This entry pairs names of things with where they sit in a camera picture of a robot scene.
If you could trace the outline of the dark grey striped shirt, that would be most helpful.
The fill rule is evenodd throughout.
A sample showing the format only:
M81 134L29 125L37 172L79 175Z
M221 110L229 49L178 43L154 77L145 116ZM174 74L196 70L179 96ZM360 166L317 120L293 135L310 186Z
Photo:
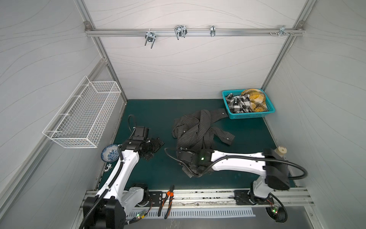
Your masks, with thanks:
M217 136L221 142L231 145L235 136L212 124L228 118L225 109L200 110L193 114L185 114L176 118L173 124L172 137L177 139L177 149L199 151L212 149L214 137Z

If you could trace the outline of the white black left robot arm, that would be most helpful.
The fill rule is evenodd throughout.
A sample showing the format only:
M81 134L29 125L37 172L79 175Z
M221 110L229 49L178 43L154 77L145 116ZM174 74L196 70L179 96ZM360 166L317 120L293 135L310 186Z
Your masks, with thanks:
M122 229L127 216L137 204L148 201L146 184L136 185L125 192L125 186L140 158L150 160L164 143L149 138L147 127L135 127L122 144L111 144L101 153L104 162L116 162L109 178L94 197L83 204L81 229Z

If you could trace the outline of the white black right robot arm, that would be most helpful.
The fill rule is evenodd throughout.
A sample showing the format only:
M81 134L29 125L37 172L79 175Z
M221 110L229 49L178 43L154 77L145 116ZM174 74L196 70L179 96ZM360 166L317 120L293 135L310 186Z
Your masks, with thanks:
M208 172L224 170L258 175L249 191L234 196L238 205L273 204L270 194L274 190L291 188L288 165L270 149L254 154L180 149L176 152L175 160L189 177L201 177Z

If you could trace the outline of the blue white ceramic bowl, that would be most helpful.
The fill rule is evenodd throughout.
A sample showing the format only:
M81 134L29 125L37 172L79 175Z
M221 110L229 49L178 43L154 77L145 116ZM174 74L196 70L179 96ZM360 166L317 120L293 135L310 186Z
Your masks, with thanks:
M118 160L120 157L117 144L111 144L106 146L101 152L101 159L103 162L112 163Z

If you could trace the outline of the black white plaid shirt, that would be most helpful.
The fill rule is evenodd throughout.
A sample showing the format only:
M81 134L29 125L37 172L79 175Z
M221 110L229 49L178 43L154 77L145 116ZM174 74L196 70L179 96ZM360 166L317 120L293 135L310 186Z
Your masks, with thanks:
M247 94L234 96L230 93L226 97L226 103L233 114L252 112L250 98Z

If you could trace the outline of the teal plastic basket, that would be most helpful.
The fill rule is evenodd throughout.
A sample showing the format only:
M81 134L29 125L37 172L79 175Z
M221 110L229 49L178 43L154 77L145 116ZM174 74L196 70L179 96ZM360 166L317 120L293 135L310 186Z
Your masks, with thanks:
M230 119L262 118L275 107L261 89L225 90L222 97Z

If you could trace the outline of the cream thread spool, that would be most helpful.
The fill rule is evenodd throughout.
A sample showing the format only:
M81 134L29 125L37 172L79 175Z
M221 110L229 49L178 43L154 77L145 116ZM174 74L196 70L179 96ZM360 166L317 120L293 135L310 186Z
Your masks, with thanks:
M274 150L280 157L284 157L287 154L287 148L283 147L283 146L278 146L275 150Z

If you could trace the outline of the yellow plaid shirt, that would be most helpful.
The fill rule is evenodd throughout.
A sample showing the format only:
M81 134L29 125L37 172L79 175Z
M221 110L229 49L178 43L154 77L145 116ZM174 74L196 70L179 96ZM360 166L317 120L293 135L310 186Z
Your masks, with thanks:
M259 89L247 89L241 93L249 98L251 112L267 112L266 95Z

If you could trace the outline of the black round fan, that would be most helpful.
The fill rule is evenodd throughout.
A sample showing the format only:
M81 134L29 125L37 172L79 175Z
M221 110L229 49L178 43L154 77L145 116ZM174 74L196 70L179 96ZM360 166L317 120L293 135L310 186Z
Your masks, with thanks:
M285 223L288 219L287 210L283 207L269 207L266 208L268 216L278 223Z

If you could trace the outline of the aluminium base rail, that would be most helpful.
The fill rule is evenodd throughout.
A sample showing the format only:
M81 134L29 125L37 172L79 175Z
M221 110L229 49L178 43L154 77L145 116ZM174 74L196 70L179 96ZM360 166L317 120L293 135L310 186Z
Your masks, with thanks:
M275 190L272 194L285 207L315 205L306 188ZM234 196L234 189L176 189L172 207L174 209L252 207L250 204L234 199Z

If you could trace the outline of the aluminium horizontal rail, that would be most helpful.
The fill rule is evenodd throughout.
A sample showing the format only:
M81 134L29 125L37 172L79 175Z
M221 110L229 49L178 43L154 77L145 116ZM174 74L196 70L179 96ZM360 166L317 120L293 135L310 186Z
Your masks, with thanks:
M239 36L271 36L269 32L275 33L279 28L264 29L220 29L216 27L216 37L239 37ZM87 31L88 37L145 37L151 31L156 37L175 37L174 29L94 29ZM302 36L306 33L302 29L286 28L287 32L293 32L294 36ZM210 28L187 29L187 37L210 37Z

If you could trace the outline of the metal bracket with screws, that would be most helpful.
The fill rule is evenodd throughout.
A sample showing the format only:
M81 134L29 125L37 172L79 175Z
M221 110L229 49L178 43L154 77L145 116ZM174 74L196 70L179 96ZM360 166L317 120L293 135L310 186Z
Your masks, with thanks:
M286 28L283 26L283 27L279 28L278 31L275 33L269 32L269 35L277 36L277 37L281 37L281 36L290 37L290 36L294 36L295 34L293 32L287 32Z

